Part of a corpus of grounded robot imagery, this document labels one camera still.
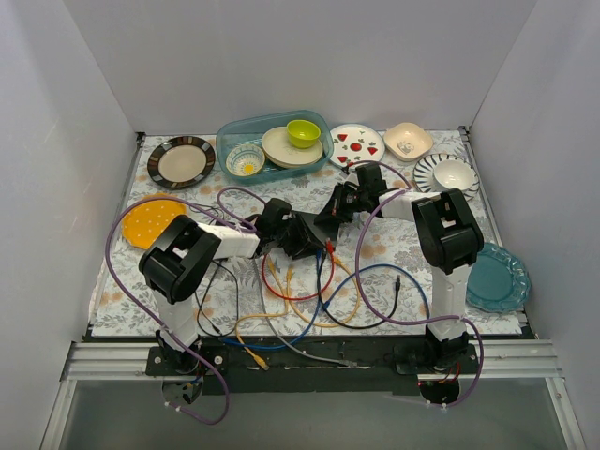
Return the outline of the black network switch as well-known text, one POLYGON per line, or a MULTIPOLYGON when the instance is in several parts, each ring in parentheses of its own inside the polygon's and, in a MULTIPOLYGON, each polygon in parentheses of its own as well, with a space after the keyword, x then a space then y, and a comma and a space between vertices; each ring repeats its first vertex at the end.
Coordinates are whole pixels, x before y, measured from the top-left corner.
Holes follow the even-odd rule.
POLYGON ((323 248, 327 243, 330 243, 333 248, 337 246, 339 224, 336 221, 319 221, 316 214, 308 212, 296 212, 295 215, 312 243, 323 248))

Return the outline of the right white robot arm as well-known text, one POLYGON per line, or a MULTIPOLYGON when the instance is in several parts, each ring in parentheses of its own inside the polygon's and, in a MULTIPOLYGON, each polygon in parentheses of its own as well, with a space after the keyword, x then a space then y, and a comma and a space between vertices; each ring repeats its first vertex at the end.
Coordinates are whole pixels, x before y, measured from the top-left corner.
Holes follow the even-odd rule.
POLYGON ((420 248, 432 274, 432 305, 426 326, 424 356, 435 372, 445 372, 467 352, 469 334, 463 320, 467 284, 483 234, 462 191, 440 193, 391 189, 383 179, 380 164, 360 163, 333 193, 314 222, 337 226, 350 222, 356 213, 374 218, 412 221, 420 248))

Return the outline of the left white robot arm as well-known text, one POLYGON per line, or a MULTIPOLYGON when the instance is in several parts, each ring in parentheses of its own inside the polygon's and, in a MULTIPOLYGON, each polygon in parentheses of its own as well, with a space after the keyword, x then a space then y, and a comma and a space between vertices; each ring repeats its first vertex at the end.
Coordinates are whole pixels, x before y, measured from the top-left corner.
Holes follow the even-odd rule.
POLYGON ((201 224, 179 215, 142 255, 139 269, 157 300, 161 320, 159 342, 169 349, 167 363, 178 374, 192 373, 200 362, 198 350, 190 346, 199 337, 192 296, 212 262, 254 259, 272 248, 301 259, 333 248, 338 236, 331 220, 295 211, 280 199, 268 201, 248 221, 253 229, 201 224))

